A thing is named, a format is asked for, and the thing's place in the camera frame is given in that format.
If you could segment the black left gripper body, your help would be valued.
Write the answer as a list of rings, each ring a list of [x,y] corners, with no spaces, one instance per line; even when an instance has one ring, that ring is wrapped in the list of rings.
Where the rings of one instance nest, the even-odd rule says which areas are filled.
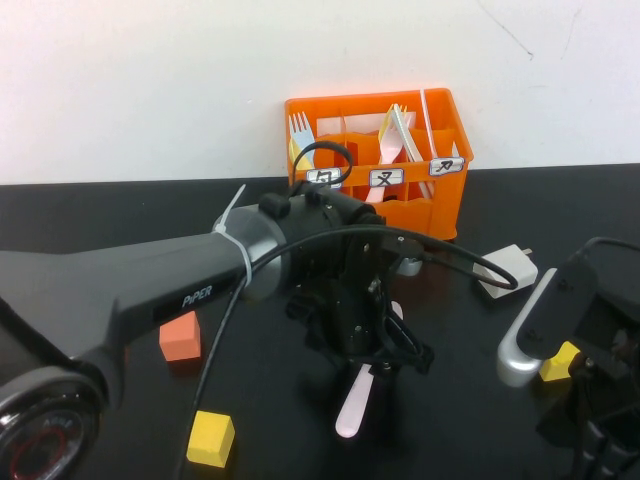
[[[399,267],[398,241],[351,237],[335,268],[296,287],[287,316],[314,350],[413,350],[415,336],[392,310],[387,281]]]

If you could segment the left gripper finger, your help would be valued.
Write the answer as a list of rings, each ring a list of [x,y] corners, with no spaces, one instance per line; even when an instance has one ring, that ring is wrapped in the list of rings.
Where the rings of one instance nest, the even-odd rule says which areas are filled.
[[[414,350],[394,346],[388,351],[385,362],[392,367],[409,366],[419,374],[427,374],[433,363],[433,349],[424,343],[418,343]]]
[[[381,349],[364,353],[345,353],[344,358],[351,363],[369,365],[373,373],[384,371],[384,351]]]

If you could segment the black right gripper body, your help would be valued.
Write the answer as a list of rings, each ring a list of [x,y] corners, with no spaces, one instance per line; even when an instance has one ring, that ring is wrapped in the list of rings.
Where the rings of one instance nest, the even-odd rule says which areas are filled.
[[[598,294],[569,342],[579,354],[571,388],[541,418],[539,430],[578,430],[589,421],[606,430],[639,428],[639,304]]]

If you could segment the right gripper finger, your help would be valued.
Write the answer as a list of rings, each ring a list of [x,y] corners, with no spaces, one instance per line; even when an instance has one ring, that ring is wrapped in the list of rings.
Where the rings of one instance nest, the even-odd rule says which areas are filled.
[[[595,424],[586,424],[576,449],[574,462],[575,479],[595,479],[599,457],[607,444],[605,434]]]
[[[633,476],[639,466],[639,430],[611,430],[608,432],[607,475],[609,479]]]

